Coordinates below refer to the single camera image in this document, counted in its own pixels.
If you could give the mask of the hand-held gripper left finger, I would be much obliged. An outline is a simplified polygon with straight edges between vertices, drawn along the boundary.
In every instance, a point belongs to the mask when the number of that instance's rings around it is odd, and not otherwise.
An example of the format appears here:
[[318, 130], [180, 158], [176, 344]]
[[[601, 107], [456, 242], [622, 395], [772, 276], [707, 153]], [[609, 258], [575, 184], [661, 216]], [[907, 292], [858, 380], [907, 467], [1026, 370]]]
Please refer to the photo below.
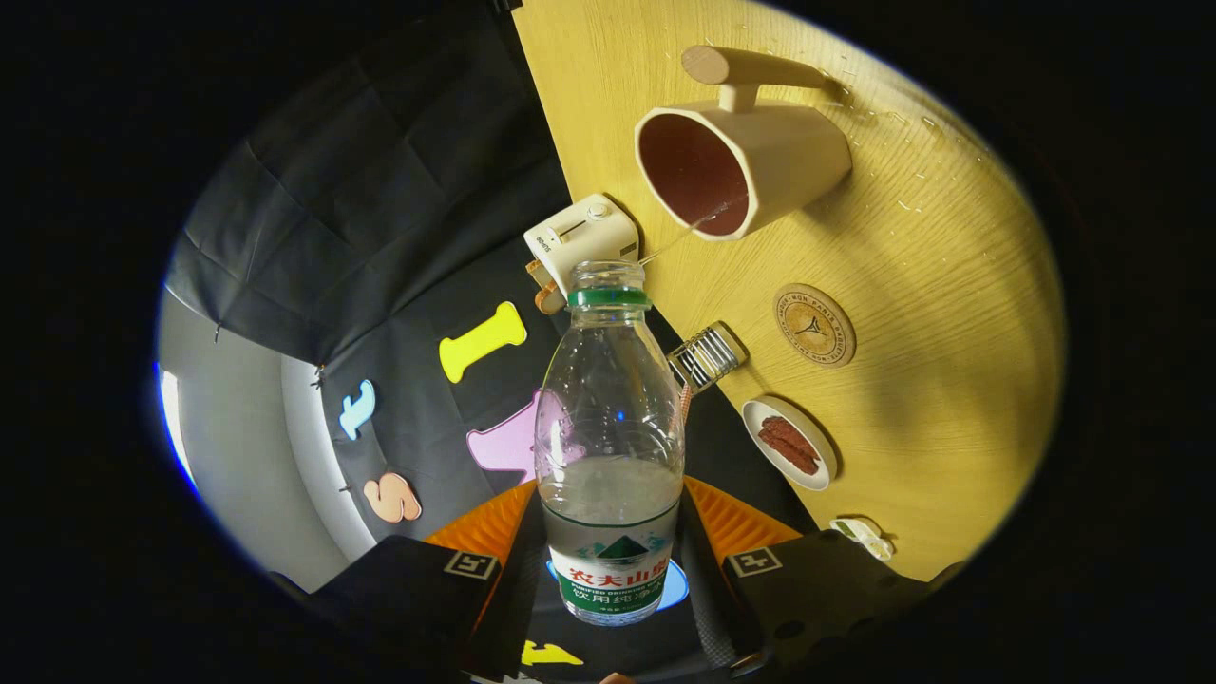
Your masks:
[[315, 592], [271, 581], [375, 654], [443, 680], [506, 680], [520, 674], [542, 546], [529, 481], [424, 542], [385, 537]]

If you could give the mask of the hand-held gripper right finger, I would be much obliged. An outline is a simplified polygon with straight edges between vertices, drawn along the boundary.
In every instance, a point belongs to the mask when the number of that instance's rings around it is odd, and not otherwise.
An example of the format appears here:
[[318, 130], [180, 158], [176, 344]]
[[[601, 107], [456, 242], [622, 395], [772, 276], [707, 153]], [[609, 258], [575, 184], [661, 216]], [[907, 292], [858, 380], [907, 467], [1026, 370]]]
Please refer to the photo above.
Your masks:
[[846, 534], [803, 534], [694, 477], [683, 481], [677, 542], [713, 678], [794, 675], [938, 589]]

